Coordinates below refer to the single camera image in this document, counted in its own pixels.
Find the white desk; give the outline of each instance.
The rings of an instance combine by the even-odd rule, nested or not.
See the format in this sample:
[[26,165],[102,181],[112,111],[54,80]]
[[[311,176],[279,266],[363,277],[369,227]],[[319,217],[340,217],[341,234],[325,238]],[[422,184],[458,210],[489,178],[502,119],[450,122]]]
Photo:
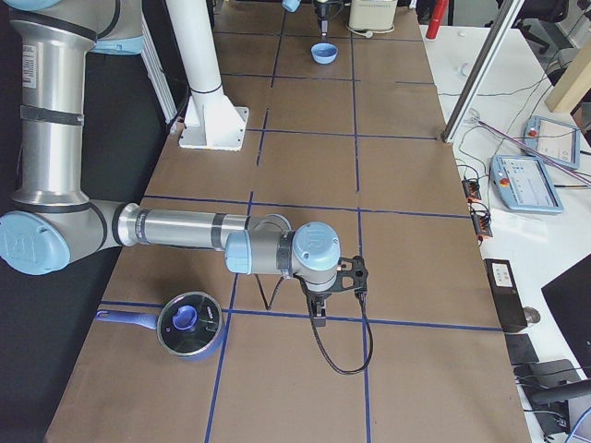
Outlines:
[[[424,36],[426,27],[421,27],[421,31]],[[481,28],[441,27],[436,41],[425,41],[439,94],[459,94],[462,91],[467,76],[460,72],[461,67],[475,62],[487,34],[488,30]],[[544,70],[520,31],[510,30],[478,93],[513,92],[535,84],[543,75]],[[472,107],[478,110],[484,122],[513,137],[522,137],[527,118],[538,98],[549,86],[549,81],[544,79],[509,131],[507,130],[512,120],[532,89],[509,96],[477,97]],[[457,99],[457,96],[440,95],[441,109],[446,121]],[[568,114],[551,113],[543,99],[535,114],[551,116],[562,122],[573,122]],[[458,151],[462,137],[471,127],[473,126],[461,126],[454,141],[454,152],[457,159],[474,166],[482,175],[483,165]],[[582,148],[589,150],[586,142],[583,142]],[[499,143],[500,139],[493,137],[486,129],[475,129],[466,136],[462,149],[481,159],[487,165],[487,174],[490,158]],[[518,155],[521,152],[512,143],[505,142],[498,153]],[[591,173],[591,158],[585,155],[582,157],[579,171]],[[549,167],[554,184],[578,184],[571,177],[553,169]],[[491,210],[491,229],[494,235],[481,246],[482,257],[509,259],[523,306],[534,307],[542,316],[539,324],[524,331],[529,334],[540,362],[567,358],[575,366],[579,366],[549,312],[541,288],[591,253],[591,192],[559,189],[564,205],[564,212],[559,215],[517,214],[506,210],[494,189],[488,192],[487,179],[480,180],[480,184],[483,201],[488,202]],[[541,429],[533,414],[527,413],[526,419],[532,441],[543,441]],[[560,442],[561,437],[557,437],[556,441]]]

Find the label sticker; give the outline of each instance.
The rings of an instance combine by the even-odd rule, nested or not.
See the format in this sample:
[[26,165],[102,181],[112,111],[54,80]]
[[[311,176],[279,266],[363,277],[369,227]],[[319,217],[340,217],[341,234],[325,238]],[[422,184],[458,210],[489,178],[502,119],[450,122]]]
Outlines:
[[492,264],[492,274],[495,277],[495,283],[497,286],[512,288],[513,282],[511,281],[511,275],[509,274],[509,267],[501,263]]
[[22,86],[37,89],[37,48],[28,44],[22,46]]

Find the cardboard table surface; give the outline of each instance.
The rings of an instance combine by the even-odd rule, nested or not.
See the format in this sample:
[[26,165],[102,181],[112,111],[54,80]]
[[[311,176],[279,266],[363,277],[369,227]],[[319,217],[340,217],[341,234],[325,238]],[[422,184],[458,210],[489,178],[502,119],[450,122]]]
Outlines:
[[[296,281],[265,311],[252,276],[223,255],[134,246],[104,308],[158,313],[203,291],[226,340],[187,362],[153,330],[95,322],[48,442],[524,442],[527,431],[414,11],[365,40],[331,23],[337,61],[314,64],[311,6],[228,2],[214,40],[226,95],[250,108],[240,152],[169,137],[142,206],[322,221],[342,255],[362,254],[375,336],[369,369],[344,377],[322,359]],[[262,278],[271,291],[275,279]],[[320,331],[338,365],[368,352],[351,293],[328,301]]]

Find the black monitor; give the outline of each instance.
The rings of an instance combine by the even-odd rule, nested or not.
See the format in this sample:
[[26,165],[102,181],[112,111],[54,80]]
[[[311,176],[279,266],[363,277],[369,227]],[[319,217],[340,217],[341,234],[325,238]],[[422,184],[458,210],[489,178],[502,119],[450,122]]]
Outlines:
[[[581,366],[591,366],[591,255],[542,288],[552,316]],[[591,367],[585,369],[591,377]]]

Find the red object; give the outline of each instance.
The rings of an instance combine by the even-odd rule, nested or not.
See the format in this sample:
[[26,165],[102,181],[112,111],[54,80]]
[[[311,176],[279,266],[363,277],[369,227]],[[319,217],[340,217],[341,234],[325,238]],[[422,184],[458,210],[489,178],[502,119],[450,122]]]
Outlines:
[[450,0],[437,0],[437,4],[435,5],[435,10],[433,11],[433,15],[431,16],[431,21],[428,24],[427,30],[427,38],[429,40],[435,40],[437,37],[437,32],[440,30],[441,20],[445,15],[445,9],[447,5],[450,3]]

